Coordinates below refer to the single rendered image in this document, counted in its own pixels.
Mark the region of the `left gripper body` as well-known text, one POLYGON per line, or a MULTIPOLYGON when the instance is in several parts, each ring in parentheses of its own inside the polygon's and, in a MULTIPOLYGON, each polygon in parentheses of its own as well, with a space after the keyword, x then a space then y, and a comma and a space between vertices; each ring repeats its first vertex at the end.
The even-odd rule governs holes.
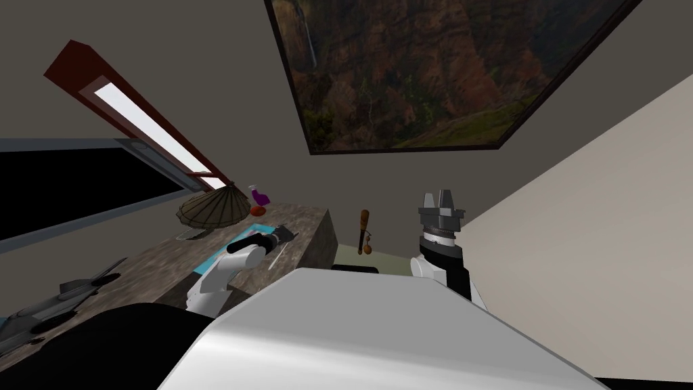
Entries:
POLYGON ((275 238, 275 241, 279 246, 294 240, 298 235, 298 232, 291 232, 284 224, 282 224, 276 226, 271 235, 275 238))

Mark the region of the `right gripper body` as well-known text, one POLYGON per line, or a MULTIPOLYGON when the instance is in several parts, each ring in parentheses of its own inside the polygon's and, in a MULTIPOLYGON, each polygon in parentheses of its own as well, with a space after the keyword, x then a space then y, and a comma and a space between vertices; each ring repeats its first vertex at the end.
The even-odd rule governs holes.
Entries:
POLYGON ((444 246, 455 246, 456 233, 465 211, 452 208, 418 208, 423 239, 444 246))

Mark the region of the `thin white stick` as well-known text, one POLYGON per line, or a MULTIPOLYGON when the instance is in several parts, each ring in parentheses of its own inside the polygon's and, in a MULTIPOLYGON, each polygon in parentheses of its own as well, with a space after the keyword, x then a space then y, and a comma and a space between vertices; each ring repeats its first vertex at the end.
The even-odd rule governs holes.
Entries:
POLYGON ((277 262, 279 261, 280 257, 282 256, 282 254, 285 251, 287 246, 288 246, 288 243, 283 244, 281 250, 279 251, 277 256, 272 260, 272 262, 269 264, 269 267, 267 268, 267 270, 271 270, 276 266, 277 262))

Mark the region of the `light blue flat book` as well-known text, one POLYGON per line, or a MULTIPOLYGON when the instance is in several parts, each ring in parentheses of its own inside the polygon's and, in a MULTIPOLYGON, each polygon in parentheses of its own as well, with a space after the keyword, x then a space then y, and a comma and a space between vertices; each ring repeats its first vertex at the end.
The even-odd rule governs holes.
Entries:
POLYGON ((229 241, 227 244, 222 246, 218 251, 212 254, 207 260, 201 262, 199 266, 193 271, 193 273, 199 276, 203 275, 215 262, 215 260, 225 252, 225 248, 236 241, 247 238, 254 234, 271 234, 275 230, 275 226, 263 225, 259 223, 253 223, 250 227, 239 233, 233 240, 229 241))

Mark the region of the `brown wooden baseball bat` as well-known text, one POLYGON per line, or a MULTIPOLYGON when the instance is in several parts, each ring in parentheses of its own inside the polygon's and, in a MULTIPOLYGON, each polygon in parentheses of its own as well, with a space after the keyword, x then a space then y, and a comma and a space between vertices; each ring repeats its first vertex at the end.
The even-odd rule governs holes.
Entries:
POLYGON ((372 253, 372 248, 369 244, 371 234, 367 230, 369 217, 370 212, 367 209, 363 209, 359 218, 359 244, 357 249, 359 255, 364 253, 370 255, 372 253))

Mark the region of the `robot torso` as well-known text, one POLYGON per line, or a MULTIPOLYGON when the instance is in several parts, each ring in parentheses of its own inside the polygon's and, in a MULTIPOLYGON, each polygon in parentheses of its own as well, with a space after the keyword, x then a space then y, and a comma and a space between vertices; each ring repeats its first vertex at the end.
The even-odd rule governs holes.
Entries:
POLYGON ((435 280, 300 268, 216 318, 158 390, 604 390, 435 280))

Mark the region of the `framed canyon landscape picture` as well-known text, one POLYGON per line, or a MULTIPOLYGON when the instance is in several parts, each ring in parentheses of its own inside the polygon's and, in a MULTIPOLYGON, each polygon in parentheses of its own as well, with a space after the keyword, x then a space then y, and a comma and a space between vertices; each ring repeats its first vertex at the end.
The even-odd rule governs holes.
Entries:
POLYGON ((642 0, 264 0, 310 154, 496 150, 642 0))

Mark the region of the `brown stone-top table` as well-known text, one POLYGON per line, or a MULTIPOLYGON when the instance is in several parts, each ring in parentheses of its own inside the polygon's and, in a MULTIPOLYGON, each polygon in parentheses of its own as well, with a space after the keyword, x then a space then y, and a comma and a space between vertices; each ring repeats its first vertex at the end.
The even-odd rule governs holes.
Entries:
POLYGON ((279 203, 262 217, 217 230, 201 240, 166 240, 138 255, 129 257, 118 267, 119 279, 103 287, 88 299, 77 314, 65 324, 43 334, 46 341, 107 309, 139 302, 160 302, 185 307, 187 292, 194 283, 189 275, 222 246, 233 240, 253 223, 284 224, 298 232, 288 243, 276 266, 267 270, 281 250, 276 248, 252 270, 241 271, 229 284, 231 296, 223 307, 227 311, 257 294, 299 267, 330 269, 338 249, 338 241, 327 209, 279 203))

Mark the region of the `red-framed window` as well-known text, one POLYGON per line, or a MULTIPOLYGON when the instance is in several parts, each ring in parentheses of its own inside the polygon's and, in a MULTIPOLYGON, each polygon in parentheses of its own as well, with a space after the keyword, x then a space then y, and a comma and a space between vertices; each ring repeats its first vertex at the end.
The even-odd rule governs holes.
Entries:
POLYGON ((232 185, 207 157, 91 46, 69 40, 44 76, 129 139, 153 149, 210 191, 232 185))

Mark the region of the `black flat television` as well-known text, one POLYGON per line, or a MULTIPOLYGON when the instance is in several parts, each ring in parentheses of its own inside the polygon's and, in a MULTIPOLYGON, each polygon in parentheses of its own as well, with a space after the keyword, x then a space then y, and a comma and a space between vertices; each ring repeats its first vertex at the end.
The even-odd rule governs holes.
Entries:
POLYGON ((0 253, 205 189, 139 139, 1 138, 0 253))

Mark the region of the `grey model jet plane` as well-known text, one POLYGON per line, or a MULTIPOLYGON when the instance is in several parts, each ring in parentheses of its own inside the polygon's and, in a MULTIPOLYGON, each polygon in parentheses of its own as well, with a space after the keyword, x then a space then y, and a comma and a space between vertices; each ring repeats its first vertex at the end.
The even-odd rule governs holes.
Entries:
POLYGON ((0 357, 23 345, 34 345, 43 339, 41 334, 64 324, 76 315, 77 308, 99 289, 120 277, 112 270, 125 259, 113 263, 92 278, 60 284, 60 293, 26 307, 6 318, 0 318, 0 357))

